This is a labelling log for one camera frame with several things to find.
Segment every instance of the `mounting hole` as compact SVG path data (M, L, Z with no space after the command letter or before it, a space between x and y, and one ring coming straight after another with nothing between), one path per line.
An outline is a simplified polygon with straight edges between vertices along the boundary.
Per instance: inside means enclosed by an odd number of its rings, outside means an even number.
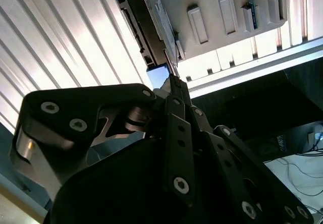
M307 212L302 207L298 206L297 207L297 210L298 210L299 213L301 213L301 215L303 217L305 217L306 219L308 219L308 214L307 214Z
M173 102L175 102L175 104L181 104L178 100L173 99Z
M151 96L151 94L150 94L150 92L148 90L143 90L142 92L147 96Z
M185 142L183 142L182 140L178 140L177 141L178 145L180 145L181 147L185 147Z
M232 167L232 165L229 161L225 160L224 163L226 164L227 167Z
M218 148L219 148L220 150L224 150L224 147L223 147L221 144L218 144Z
M178 126L178 130L180 130L181 132L185 132L185 129L182 126Z
M285 205L285 211L287 212L287 214L288 214L291 218L293 218L293 219L295 219L295 218L296 218L296 215L295 215L295 213L293 212L293 210L292 210L290 207L286 206L286 205Z

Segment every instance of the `corrugated metal wall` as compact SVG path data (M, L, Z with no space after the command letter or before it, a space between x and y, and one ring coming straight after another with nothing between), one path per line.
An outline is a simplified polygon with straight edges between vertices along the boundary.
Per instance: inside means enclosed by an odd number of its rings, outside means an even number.
M247 62L288 49L307 40L323 36L323 0L287 0L288 21L277 30L265 32L179 63L182 80L193 80L189 88L199 84L194 80L208 77L207 69L216 72L230 70Z
M191 88L323 36L323 0L288 5L283 27L180 62L181 79L190 76ZM34 90L135 82L151 87L115 0L0 0L0 15L0 122L11 132L23 97Z
M115 0L0 0L0 122L11 132L34 90L151 87Z

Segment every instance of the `black cable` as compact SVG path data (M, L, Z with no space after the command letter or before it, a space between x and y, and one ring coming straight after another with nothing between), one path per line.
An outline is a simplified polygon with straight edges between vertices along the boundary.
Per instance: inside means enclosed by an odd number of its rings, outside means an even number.
M319 210L316 210L315 208L313 208L313 207L311 207L309 205L304 205L304 206L306 206L307 208L310 208L312 211L315 211L317 214L321 214L323 216L323 213L320 212Z
M304 172L299 168L299 166L297 166L296 164L294 164L294 163L290 163L290 162L287 162L287 160L285 160L285 159L283 159L283 158L282 158L282 160L286 161L286 163L282 163L282 162L280 162L282 165L293 165L293 166L297 167L297 168L298 168L298 170L299 170L302 174L304 174L304 175L306 175L306 176L309 176L309 177L314 178L314 179L321 179L321 178L323 178L323 176L321 176L321 177L315 177L315 176L308 175L307 173L304 173Z
M317 150L316 152L318 153L308 153L308 154L305 154L305 153L297 153L296 155L298 156L309 156L309 157L320 157L320 156L323 156L323 152Z
M291 180L290 176L289 176L289 165L287 165L287 178L288 178L289 182L294 186L294 188L295 188L299 193L301 193L301 194L303 194L303 195L313 197L313 196L318 196L318 195L320 195L321 193L323 193L323 189L322 189L320 192L318 192L317 194L314 194L314 195L305 194L305 193L301 192L300 190L298 190L298 189L296 188L296 186L294 185L293 181Z
M268 161L263 162L263 163L268 163L268 162L271 162L271 161L274 161L274 160L276 160L276 159L268 160Z

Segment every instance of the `silver bolt head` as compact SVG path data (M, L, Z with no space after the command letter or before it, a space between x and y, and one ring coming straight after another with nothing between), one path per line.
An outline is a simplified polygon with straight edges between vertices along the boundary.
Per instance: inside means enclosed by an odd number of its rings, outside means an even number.
M151 93L148 90L143 90L142 92L147 96L151 96Z
M295 219L295 218L296 218L296 215L295 215L295 213L293 212L293 210L292 210L290 207L286 206L286 205L285 205L285 211L287 212L287 214L288 214L291 218L293 218L293 219Z
M190 190L186 180L181 177L176 177L174 179L174 187L182 194L187 194Z
M197 113L199 116L203 115L203 112L200 109L195 109L195 113Z
M230 132L228 129L226 129L226 128L223 128L223 132L224 132L225 134L227 134L228 136L230 136L230 135L231 135L231 132Z
M53 103L53 102L44 102L43 104L41 104L40 108L42 109L42 111L49 113L49 114L55 114L57 112L59 112L60 108L57 104Z
M241 206L242 206L242 210L244 211L244 213L247 214L247 216L249 216L253 220L256 219L257 214L252 205L250 205L246 201L242 201Z
M82 119L76 118L70 121L70 127L75 131L84 132L87 128L87 124Z
M299 212L303 217L305 217L306 219L308 219L308 214L307 214L307 212L306 212L302 207L298 206L298 207L297 207L297 210L298 210L298 212Z

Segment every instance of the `white plastic tab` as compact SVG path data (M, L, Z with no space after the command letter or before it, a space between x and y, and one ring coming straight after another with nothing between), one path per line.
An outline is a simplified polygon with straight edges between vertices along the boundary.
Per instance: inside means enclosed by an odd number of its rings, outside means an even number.
M226 34L238 31L238 20L233 0L219 0L219 4Z
M286 0L268 0L270 22L281 23L287 18Z
M196 6L192 9L189 9L187 11L187 14L188 14L188 17L191 22L191 26L193 29L193 33L194 33L196 42L198 44L202 44L204 42L207 42L208 41L207 34L206 34L205 27L204 27L200 8L198 6Z

